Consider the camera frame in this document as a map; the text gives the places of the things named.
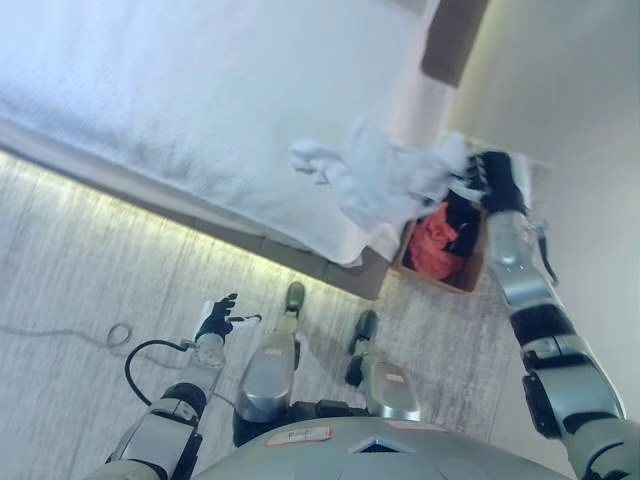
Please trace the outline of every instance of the cable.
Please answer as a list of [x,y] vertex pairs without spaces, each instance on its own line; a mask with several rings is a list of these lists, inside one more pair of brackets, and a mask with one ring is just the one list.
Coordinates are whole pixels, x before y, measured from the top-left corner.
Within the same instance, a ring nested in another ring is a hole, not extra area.
[[189,349],[188,345],[178,345],[166,340],[147,340],[146,342],[142,342],[136,348],[131,350],[131,353],[127,356],[127,359],[124,362],[124,376],[127,378],[127,383],[131,387],[131,390],[133,390],[133,393],[135,393],[145,405],[151,405],[151,401],[147,397],[145,397],[144,393],[140,391],[140,389],[136,385],[136,382],[134,382],[133,378],[131,377],[131,360],[133,360],[133,358],[136,356],[136,353],[138,353],[143,348],[149,347],[151,345],[164,345],[165,347],[171,347],[174,350],[178,350],[180,352],[186,352]]
[[[122,338],[118,339],[117,335],[118,335],[118,331],[121,331],[122,334]],[[102,348],[102,349],[106,349],[109,351],[109,353],[111,353],[111,355],[115,356],[115,357],[121,357],[121,358],[128,358],[131,354],[124,354],[124,353],[119,353],[114,351],[115,348],[117,347],[122,347],[124,345],[126,345],[129,340],[131,340],[131,336],[132,336],[132,332],[133,332],[133,327],[131,325],[129,325],[128,323],[116,323],[114,324],[109,331],[107,332],[107,338],[106,341],[102,342],[100,340],[96,340],[95,338],[91,337],[90,335],[80,331],[80,330],[74,330],[74,329],[70,329],[70,328],[61,328],[61,329],[54,329],[54,330],[24,330],[21,328],[16,328],[16,327],[11,327],[9,325],[2,325],[0,324],[0,332],[1,333],[6,333],[8,335],[14,335],[16,337],[22,337],[22,338],[51,338],[51,337],[75,337],[75,338],[79,338],[80,340],[83,340],[84,342],[87,342],[90,345],[93,345],[94,347],[97,348]],[[140,347],[140,345],[138,345],[138,347],[136,347],[137,351],[139,352],[140,349],[143,347]],[[162,368],[166,368],[169,370],[182,370],[183,367],[178,366],[178,365],[170,365],[168,363],[164,363],[160,360],[156,360],[155,358],[149,356],[149,355],[140,355],[139,358],[143,358],[151,363],[153,363],[154,365],[157,365],[159,367]],[[233,404],[233,402],[231,400],[229,400],[228,398],[224,397],[223,395],[220,395],[219,393],[213,393],[214,397],[217,397],[218,399],[222,400],[223,402],[225,402],[227,405],[231,406],[232,408],[235,408],[235,405]]]

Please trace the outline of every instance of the carpet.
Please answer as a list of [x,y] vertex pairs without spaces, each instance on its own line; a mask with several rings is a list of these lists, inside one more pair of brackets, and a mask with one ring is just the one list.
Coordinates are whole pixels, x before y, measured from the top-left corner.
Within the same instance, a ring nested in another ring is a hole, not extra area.
[[[228,339],[217,392],[233,399],[294,280],[307,288],[294,399],[363,406],[343,382],[346,345],[361,311],[374,308],[377,343],[406,369],[424,420],[489,437],[515,340],[486,274],[462,296],[389,272],[380,299],[370,302],[0,153],[0,323],[75,329],[100,341],[116,322],[133,326],[130,344],[114,352],[76,337],[0,333],[3,478],[82,478],[103,463],[144,411],[126,385],[121,355],[150,338],[190,338],[206,299],[238,292],[235,313],[264,320]],[[161,347],[152,355],[185,361]],[[140,359],[133,375],[156,397],[177,373]],[[232,413],[212,400],[196,471],[233,449]]]

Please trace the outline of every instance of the white towel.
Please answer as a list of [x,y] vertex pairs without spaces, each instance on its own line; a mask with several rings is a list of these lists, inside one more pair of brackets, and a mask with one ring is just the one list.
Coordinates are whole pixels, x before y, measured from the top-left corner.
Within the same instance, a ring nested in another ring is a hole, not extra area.
[[456,132],[431,149],[412,151],[393,145],[365,118],[355,123],[344,149],[303,139],[291,153],[293,168],[330,185],[344,214],[372,236],[384,225],[401,227],[433,211],[467,168]]

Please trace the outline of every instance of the white mattress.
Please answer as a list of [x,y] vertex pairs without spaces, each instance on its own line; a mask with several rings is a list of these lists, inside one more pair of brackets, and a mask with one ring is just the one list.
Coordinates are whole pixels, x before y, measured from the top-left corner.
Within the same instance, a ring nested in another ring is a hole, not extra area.
[[[432,139],[453,96],[419,73],[436,6],[7,4],[0,16],[0,142],[19,151],[37,144],[38,153],[28,155],[58,170],[118,190],[126,185],[125,193],[142,200],[336,263],[352,262],[371,243],[390,258],[396,232],[370,238],[342,214],[331,190],[311,188],[292,171],[287,152],[303,136],[342,143],[361,113],[402,143]],[[43,139],[66,150],[54,155]]]

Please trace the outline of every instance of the wall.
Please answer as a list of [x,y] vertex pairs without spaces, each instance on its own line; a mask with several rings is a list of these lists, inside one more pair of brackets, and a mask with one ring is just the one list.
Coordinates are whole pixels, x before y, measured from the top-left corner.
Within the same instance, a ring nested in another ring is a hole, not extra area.
[[[452,128],[550,166],[542,215],[559,294],[640,420],[640,7],[492,0]],[[517,354],[492,440],[568,472],[528,420]]]

